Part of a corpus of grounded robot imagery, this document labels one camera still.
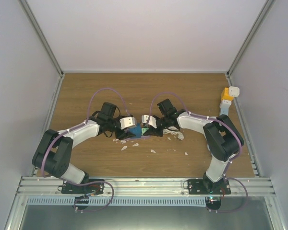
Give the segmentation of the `green plug adapter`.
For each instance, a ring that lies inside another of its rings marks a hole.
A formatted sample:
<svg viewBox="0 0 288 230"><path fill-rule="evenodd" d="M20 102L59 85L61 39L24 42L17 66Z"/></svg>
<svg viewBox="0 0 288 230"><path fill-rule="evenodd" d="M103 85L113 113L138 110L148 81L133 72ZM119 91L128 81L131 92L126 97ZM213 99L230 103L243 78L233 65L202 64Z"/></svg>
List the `green plug adapter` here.
<svg viewBox="0 0 288 230"><path fill-rule="evenodd" d="M149 130L149 128L146 128L146 127L142 128L142 129L141 129L141 135L142 135L142 136L147 136L146 132L147 132L148 130Z"/></svg>

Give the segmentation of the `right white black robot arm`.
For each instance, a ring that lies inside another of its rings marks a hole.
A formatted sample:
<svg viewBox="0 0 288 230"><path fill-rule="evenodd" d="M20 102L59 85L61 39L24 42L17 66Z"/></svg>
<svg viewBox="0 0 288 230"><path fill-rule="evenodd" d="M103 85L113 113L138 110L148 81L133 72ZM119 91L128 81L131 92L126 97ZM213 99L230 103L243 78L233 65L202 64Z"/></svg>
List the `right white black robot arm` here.
<svg viewBox="0 0 288 230"><path fill-rule="evenodd" d="M161 118L143 115L142 123L148 127L145 136L162 137L169 127L188 129L203 134L212 159L203 175L203 189L214 194L225 184L225 175L232 161L242 153L244 140L227 115L210 117L196 115L184 109L177 110L169 99L157 104Z"/></svg>

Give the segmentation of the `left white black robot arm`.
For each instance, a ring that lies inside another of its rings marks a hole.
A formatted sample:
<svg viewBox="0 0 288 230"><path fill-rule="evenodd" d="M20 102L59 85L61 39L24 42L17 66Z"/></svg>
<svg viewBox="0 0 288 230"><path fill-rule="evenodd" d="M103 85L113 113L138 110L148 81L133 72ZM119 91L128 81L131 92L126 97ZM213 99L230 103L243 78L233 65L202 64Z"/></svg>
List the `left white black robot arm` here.
<svg viewBox="0 0 288 230"><path fill-rule="evenodd" d="M116 105L105 102L100 111L94 112L88 120L74 127L61 131L47 130L32 158L32 164L42 173L71 182L76 192L87 192L87 173L70 163L72 149L90 138L106 135L107 132L115 134L119 140L134 137L135 134L128 129L136 126L135 117L121 114L115 117L116 110L119 110Z"/></svg>

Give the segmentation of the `purple power strip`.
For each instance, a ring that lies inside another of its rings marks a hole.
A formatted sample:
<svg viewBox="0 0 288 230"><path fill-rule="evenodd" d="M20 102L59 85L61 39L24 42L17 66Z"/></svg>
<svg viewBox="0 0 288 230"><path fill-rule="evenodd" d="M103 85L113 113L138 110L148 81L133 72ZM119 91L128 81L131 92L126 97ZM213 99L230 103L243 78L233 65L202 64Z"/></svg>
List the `purple power strip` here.
<svg viewBox="0 0 288 230"><path fill-rule="evenodd" d="M140 139L149 139L151 136L141 136L141 137L132 137L132 138L126 138L124 139L125 141L127 140L140 140Z"/></svg>

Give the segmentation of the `blue cube plug adapter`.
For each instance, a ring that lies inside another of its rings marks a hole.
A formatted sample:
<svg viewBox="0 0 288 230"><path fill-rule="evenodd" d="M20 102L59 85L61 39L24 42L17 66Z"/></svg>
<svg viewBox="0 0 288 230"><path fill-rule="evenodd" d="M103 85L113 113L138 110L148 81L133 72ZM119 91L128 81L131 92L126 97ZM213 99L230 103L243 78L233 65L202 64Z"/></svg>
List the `blue cube plug adapter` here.
<svg viewBox="0 0 288 230"><path fill-rule="evenodd" d="M133 128L130 128L129 131L134 134L134 136L132 137L141 137L141 124L140 123L137 123L137 125Z"/></svg>

